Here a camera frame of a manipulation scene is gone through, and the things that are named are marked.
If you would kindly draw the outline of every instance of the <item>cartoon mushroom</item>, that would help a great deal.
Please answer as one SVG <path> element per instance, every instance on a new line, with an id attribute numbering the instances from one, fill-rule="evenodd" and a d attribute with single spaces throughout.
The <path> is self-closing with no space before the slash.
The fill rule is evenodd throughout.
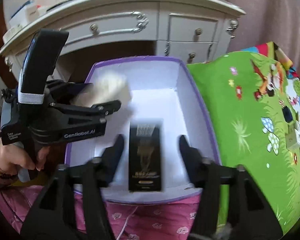
<path id="1" fill-rule="evenodd" d="M 274 126 L 272 123 L 272 120 L 268 117 L 261 117 L 261 121 L 263 123 L 264 128 L 262 129 L 262 131 L 264 133 L 273 133 L 274 132 Z"/>
<path id="2" fill-rule="evenodd" d="M 279 154 L 279 138 L 274 133 L 269 133 L 268 139 L 270 143 L 267 146 L 268 152 L 271 152 L 273 149 L 275 155 Z"/>

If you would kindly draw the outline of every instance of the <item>beaded bracelet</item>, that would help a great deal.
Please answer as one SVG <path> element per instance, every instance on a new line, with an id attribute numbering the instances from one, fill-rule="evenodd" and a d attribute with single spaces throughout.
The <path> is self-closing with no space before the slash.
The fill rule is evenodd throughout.
<path id="1" fill-rule="evenodd" d="M 10 174 L 5 174 L 5 173 L 0 172 L 1 179 L 14 179 L 16 177 L 17 177 L 17 175 L 10 175 Z"/>

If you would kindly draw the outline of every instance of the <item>dresser top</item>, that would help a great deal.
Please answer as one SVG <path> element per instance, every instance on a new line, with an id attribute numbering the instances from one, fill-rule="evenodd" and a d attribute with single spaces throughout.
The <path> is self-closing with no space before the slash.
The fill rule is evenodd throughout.
<path id="1" fill-rule="evenodd" d="M 174 3 L 195 5 L 195 6 L 202 6 L 202 7 L 227 13 L 234 17 L 240 17 L 241 15 L 246 14 L 245 11 L 240 7 L 232 3 L 226 2 L 224 0 L 72 0 L 51 9 L 46 14 L 42 15 L 34 22 L 30 23 L 25 28 L 23 28 L 1 48 L 0 56 L 8 55 L 11 49 L 13 49 L 15 46 L 17 46 L 21 41 L 23 41 L 27 37 L 34 35 L 34 33 L 38 29 L 43 28 L 53 23 L 54 21 L 62 19 L 70 14 L 74 14 L 93 7 L 99 7 L 102 5 L 109 5 L 109 4 L 120 3 L 120 2 L 135 2 L 135 1 L 174 2 Z"/>

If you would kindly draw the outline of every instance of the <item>small white box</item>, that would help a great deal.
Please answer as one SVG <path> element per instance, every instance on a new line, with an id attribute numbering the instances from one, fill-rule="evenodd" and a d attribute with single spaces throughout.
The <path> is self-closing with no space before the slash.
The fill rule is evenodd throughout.
<path id="1" fill-rule="evenodd" d="M 291 152 L 300 148 L 300 132 L 296 129 L 290 131 L 286 134 L 286 145 L 287 149 Z"/>
<path id="2" fill-rule="evenodd" d="M 6 44 L 14 35 L 16 35 L 19 31 L 22 30 L 22 26 L 16 25 L 12 26 L 2 37 L 3 43 Z"/>
<path id="3" fill-rule="evenodd" d="M 209 113 L 202 107 L 203 99 L 198 96 L 197 88 L 192 86 L 191 75 L 184 63 L 175 58 L 156 56 L 100 62 L 92 67 L 86 83 L 97 85 L 99 77 L 108 71 L 126 77 L 132 101 L 124 109 L 106 117 L 104 136 L 68 144 L 65 162 L 70 166 L 78 166 L 93 157 L 101 156 L 105 147 L 113 145 L 117 134 L 129 138 L 131 122 L 160 120 L 164 160 L 162 191 L 149 194 L 131 193 L 127 190 L 129 147 L 125 144 L 114 181 L 110 187 L 102 189 L 103 198 L 117 203 L 151 204 L 169 203 L 173 199 L 199 194 L 200 189 L 189 188 L 189 178 L 178 146 L 180 135 L 185 135 L 191 147 L 197 148 L 202 156 L 211 158 L 216 163 L 220 161 L 217 143 L 212 139 Z M 76 186 L 76 190 L 82 192 L 80 186 Z"/>
<path id="4" fill-rule="evenodd" d="M 288 125 L 288 134 L 293 133 L 294 129 L 300 133 L 300 121 L 298 118 L 299 115 L 297 114 L 297 120 L 294 123 Z"/>
<path id="5" fill-rule="evenodd" d="M 35 3 L 27 4 L 9 21 L 10 26 L 21 25 L 23 28 L 39 18 L 39 12 Z"/>

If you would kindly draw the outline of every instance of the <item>white dresser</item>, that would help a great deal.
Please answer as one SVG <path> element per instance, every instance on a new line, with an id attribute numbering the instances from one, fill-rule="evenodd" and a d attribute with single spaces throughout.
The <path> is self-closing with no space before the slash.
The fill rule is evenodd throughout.
<path id="1" fill-rule="evenodd" d="M 69 31 L 63 56 L 104 43 L 153 41 L 155 55 L 205 62 L 226 53 L 242 15 L 223 0 L 73 0 L 23 28 L 0 55 L 18 79 L 32 36 L 51 28 Z M 51 79 L 69 80 L 77 66 L 64 61 L 57 62 Z"/>

